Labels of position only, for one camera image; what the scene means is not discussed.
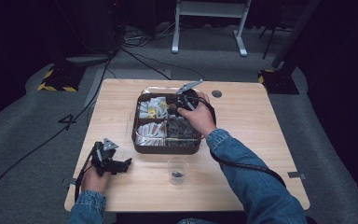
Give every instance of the brown tray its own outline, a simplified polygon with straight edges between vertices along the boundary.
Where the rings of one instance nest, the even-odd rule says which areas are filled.
[[[165,96],[167,99],[167,104],[172,103],[177,99],[179,96],[178,94],[174,93],[144,93],[139,96],[138,101],[136,103],[136,112],[135,112],[135,118],[133,121],[133,127],[132,127],[132,142],[135,147],[135,150],[139,153],[144,154],[181,154],[181,155],[189,155],[196,153],[200,148],[200,142],[201,142],[201,134],[196,132],[196,138],[193,139],[178,139],[178,138],[151,138],[151,139],[159,139],[163,140],[165,142],[164,146],[139,146],[136,144],[136,137],[143,137],[147,138],[146,136],[141,136],[137,133],[138,128],[141,125],[150,123],[150,122],[164,122],[167,120],[169,125],[169,119],[139,119],[140,114],[140,105],[141,102],[149,101],[151,98],[159,97],[159,96]],[[191,144],[193,146],[170,146],[171,144],[178,145],[181,144],[181,142],[192,142]]]

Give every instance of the black cable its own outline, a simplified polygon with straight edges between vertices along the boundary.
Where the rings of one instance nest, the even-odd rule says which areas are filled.
[[[155,62],[157,62],[157,63],[162,63],[162,64],[166,64],[166,65],[169,65],[169,66],[172,66],[172,67],[178,67],[178,68],[182,68],[182,69],[186,69],[186,70],[192,71],[192,72],[194,72],[194,73],[199,74],[199,75],[202,77],[202,79],[203,79],[204,81],[206,81],[205,76],[204,76],[201,72],[198,72],[198,71],[196,71],[196,70],[194,70],[194,69],[186,68],[186,67],[182,67],[182,66],[178,66],[178,65],[174,65],[174,64],[171,64],[171,63],[163,63],[163,62],[160,62],[160,61],[158,61],[158,60],[156,60],[156,59],[147,58],[147,57],[145,57],[145,56],[143,56],[143,55],[136,54],[136,53],[133,53],[133,55],[135,55],[135,56],[140,56],[140,57],[143,57],[143,58],[145,58],[145,59],[147,59],[147,60],[155,61]]]
[[[110,62],[112,61],[112,59],[114,58],[116,54],[114,53],[112,55],[112,57],[109,59],[109,62],[105,64],[105,68],[103,70],[103,75],[101,77],[101,81],[98,85],[97,91],[94,93],[94,95],[92,96],[91,100],[89,101],[89,104],[87,106],[85,106],[76,116],[74,119],[70,120],[63,128],[61,128],[58,132],[56,132],[55,134],[53,134],[48,140],[46,140],[45,142],[43,142],[41,145],[39,145],[38,147],[34,148],[33,150],[31,150],[30,152],[28,152],[27,154],[25,154],[23,157],[21,157],[18,161],[16,161],[13,165],[11,165],[9,168],[7,168],[1,175],[0,175],[0,180],[8,173],[10,172],[16,165],[18,165],[20,162],[22,162],[24,159],[26,159],[28,156],[30,156],[31,154],[33,154],[34,152],[36,152],[39,148],[43,147],[45,144],[47,144],[48,142],[50,142],[51,140],[53,140],[55,137],[57,137],[60,133],[62,133],[64,130],[66,130],[72,123],[74,123],[85,111],[86,109],[91,105],[92,101],[94,100],[94,98],[96,97],[97,93],[98,93],[98,89],[101,88],[102,82],[103,82],[103,77],[104,74],[106,72],[107,69],[107,65],[110,64]]]
[[[213,122],[214,122],[214,125],[216,125],[216,115],[214,113],[214,108],[211,106],[211,104],[209,104],[204,98],[202,97],[190,97],[190,96],[187,96],[188,99],[192,99],[192,100],[198,100],[199,102],[202,102],[203,104],[205,104],[210,112],[211,112],[211,115],[212,115],[212,118],[213,118]],[[226,166],[231,166],[231,167],[237,167],[237,168],[242,168],[242,169],[250,169],[250,170],[256,170],[256,171],[260,171],[260,172],[263,172],[263,173],[266,173],[268,175],[272,175],[273,177],[275,177],[279,182],[281,182],[285,187],[286,185],[284,184],[284,181],[283,179],[281,178],[280,175],[278,175],[277,173],[275,173],[274,171],[270,170],[269,168],[267,167],[264,167],[264,166],[260,166],[260,165],[254,165],[254,164],[241,164],[241,163],[235,163],[235,162],[230,162],[230,161],[223,161],[221,160],[220,158],[218,158],[216,155],[214,155],[214,153],[210,150],[210,153],[211,153],[211,156],[212,158],[219,162],[220,164],[224,164]]]
[[[138,59],[135,55],[133,55],[131,52],[127,51],[127,50],[124,49],[123,47],[121,47],[121,49],[123,49],[124,52],[130,54],[130,56],[131,56],[132,58],[134,58],[136,61],[138,61],[138,62],[142,63],[143,65],[145,65],[146,67],[148,67],[148,68],[150,68],[150,69],[152,69],[152,70],[154,70],[154,71],[156,71],[156,72],[162,74],[162,75],[163,75],[164,77],[166,77],[168,80],[171,80],[169,77],[165,76],[165,74],[163,74],[162,72],[160,72],[160,71],[157,70],[156,68],[154,68],[154,67],[148,65],[147,63],[142,62],[142,61],[141,61],[140,59]]]
[[[223,161],[220,158],[218,158],[216,155],[214,155],[214,153],[211,150],[209,150],[209,151],[211,153],[212,158],[215,161],[219,162],[220,164],[224,164],[226,166],[231,166],[231,167],[242,168],[242,169],[260,171],[260,172],[266,173],[268,175],[272,175],[273,177],[275,177],[275,179],[277,179],[286,188],[286,185],[284,184],[284,181],[281,178],[281,176],[278,175],[277,173],[275,173],[273,170],[270,170],[267,167],[260,166],[260,165],[254,165],[254,164],[242,164],[242,163],[235,163],[235,162],[230,162],[230,161]]]
[[[135,33],[136,35],[131,35],[127,39],[135,39],[135,38],[139,37],[138,38],[139,43],[137,43],[137,44],[127,43],[126,37],[124,36],[121,45],[126,47],[126,48],[144,47],[144,46],[146,46],[147,44],[149,44],[152,41],[163,39],[163,38],[167,37],[167,35],[173,35],[173,33],[167,34],[167,35],[164,35],[164,33],[169,31],[169,30],[171,30],[171,29],[174,29],[174,25],[175,25],[175,23],[172,23],[169,26],[167,26],[166,28],[162,28],[160,31],[156,31],[156,33],[159,33],[159,34],[156,35],[155,38],[152,38],[149,35],[139,35],[138,31],[128,31],[127,33]]]
[[[117,78],[116,77],[116,75],[110,70],[110,69],[106,69],[108,72],[110,72],[110,73],[112,73],[112,75],[115,77],[115,78]]]
[[[93,147],[91,152],[89,153],[88,157],[86,158],[86,161],[83,164],[83,167],[81,168],[79,175],[77,176],[76,183],[75,183],[75,202],[77,201],[77,197],[79,196],[81,181],[83,180],[84,174],[88,171],[84,170],[87,166],[87,163],[89,163],[90,157],[92,156],[92,153],[94,153],[94,150],[96,150],[96,147]]]
[[[92,108],[92,106],[96,103],[96,101],[94,101],[90,106],[89,106],[89,110],[87,111],[87,116],[86,116],[86,123],[87,123],[87,127],[89,127],[90,123],[89,123],[89,115],[90,115],[90,109]]]

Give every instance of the denim jacket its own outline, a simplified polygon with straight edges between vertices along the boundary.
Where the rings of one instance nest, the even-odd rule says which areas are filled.
[[[221,160],[242,164],[267,165],[252,150],[228,132],[216,129],[206,140]],[[307,223],[299,201],[275,177],[263,172],[221,165],[233,192],[243,205],[248,223]],[[97,192],[84,191],[72,208],[69,223],[102,223],[106,199]],[[178,224],[212,224],[188,218]]]

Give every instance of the small plastic cup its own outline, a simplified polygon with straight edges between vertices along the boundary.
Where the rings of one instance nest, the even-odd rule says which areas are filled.
[[[171,184],[181,185],[188,172],[188,162],[180,157],[172,158],[167,162],[167,170]]]

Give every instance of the yellow black warning tape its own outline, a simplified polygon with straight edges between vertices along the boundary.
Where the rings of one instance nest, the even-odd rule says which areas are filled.
[[[263,73],[274,73],[274,72],[275,70],[268,70],[268,69],[258,71],[257,73],[258,82],[264,85]]]
[[[54,68],[55,67],[52,66],[46,73],[45,77],[37,88],[39,91],[78,91],[78,87],[54,84],[57,83],[57,81],[54,80],[56,78],[56,76],[54,76]]]

